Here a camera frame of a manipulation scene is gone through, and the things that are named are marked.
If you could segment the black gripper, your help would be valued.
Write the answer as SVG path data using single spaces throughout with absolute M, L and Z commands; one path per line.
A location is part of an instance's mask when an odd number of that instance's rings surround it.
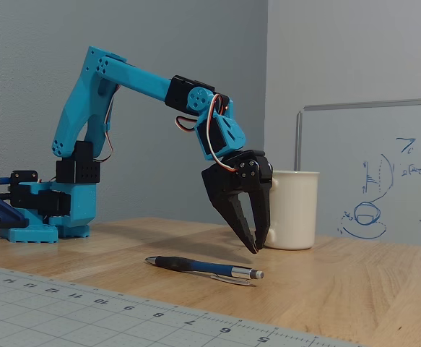
M 269 191 L 272 187 L 271 163 L 262 150 L 236 150 L 202 171 L 212 206 L 224 218 L 243 245 L 253 254 L 264 247 L 270 227 Z M 251 202 L 255 231 L 252 232 L 238 194 L 246 193 Z

